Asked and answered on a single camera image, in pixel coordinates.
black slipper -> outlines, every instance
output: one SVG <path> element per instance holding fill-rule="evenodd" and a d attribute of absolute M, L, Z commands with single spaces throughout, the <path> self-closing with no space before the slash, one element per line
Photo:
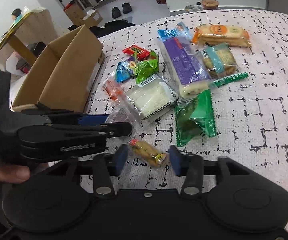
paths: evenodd
<path fill-rule="evenodd" d="M 127 14 L 127 13 L 133 11 L 133 9 L 129 3 L 123 3 L 122 8 L 123 8 L 123 14 Z"/>
<path fill-rule="evenodd" d="M 113 18 L 113 19 L 119 18 L 121 15 L 122 15 L 122 14 L 121 14 L 121 11 L 119 10 L 119 8 L 114 7 L 114 8 L 112 9 L 112 18 Z"/>

cardboard box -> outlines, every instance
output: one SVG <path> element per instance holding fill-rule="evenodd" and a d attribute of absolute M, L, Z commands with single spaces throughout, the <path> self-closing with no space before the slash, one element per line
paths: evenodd
<path fill-rule="evenodd" d="M 14 111 L 38 108 L 83 112 L 104 62 L 103 45 L 81 26 L 49 43 L 37 58 L 13 104 Z"/>
<path fill-rule="evenodd" d="M 75 3 L 70 8 L 64 11 L 70 18 L 72 23 L 77 26 L 81 26 L 81 19 L 86 16 L 86 13 Z"/>
<path fill-rule="evenodd" d="M 87 19 L 81 19 L 81 25 L 85 25 L 86 27 L 90 28 L 92 26 L 99 25 L 102 20 L 103 18 L 100 13 L 95 10 L 95 12 L 93 12 L 92 15 L 89 16 Z"/>

human hand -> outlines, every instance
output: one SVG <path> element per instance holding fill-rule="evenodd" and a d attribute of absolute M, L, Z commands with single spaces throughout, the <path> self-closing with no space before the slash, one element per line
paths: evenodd
<path fill-rule="evenodd" d="M 27 166 L 0 163 L 0 182 L 22 183 L 30 177 Z"/>

metal rivet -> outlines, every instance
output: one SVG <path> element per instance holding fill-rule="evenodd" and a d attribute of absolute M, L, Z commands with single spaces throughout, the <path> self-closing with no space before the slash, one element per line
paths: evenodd
<path fill-rule="evenodd" d="M 196 195 L 200 192 L 200 190 L 197 187 L 186 187 L 184 192 L 187 195 Z"/>
<path fill-rule="evenodd" d="M 144 197 L 153 197 L 153 194 L 150 192 L 145 192 Z"/>
<path fill-rule="evenodd" d="M 112 192 L 112 189 L 110 187 L 98 187 L 96 189 L 96 193 L 100 195 L 107 195 Z"/>

small orange snack package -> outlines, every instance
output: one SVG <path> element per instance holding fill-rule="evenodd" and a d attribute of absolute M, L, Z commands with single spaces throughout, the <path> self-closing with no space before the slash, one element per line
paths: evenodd
<path fill-rule="evenodd" d="M 238 26 L 199 25 L 195 29 L 192 43 L 209 44 L 210 46 L 227 43 L 229 46 L 251 47 L 250 36 Z"/>

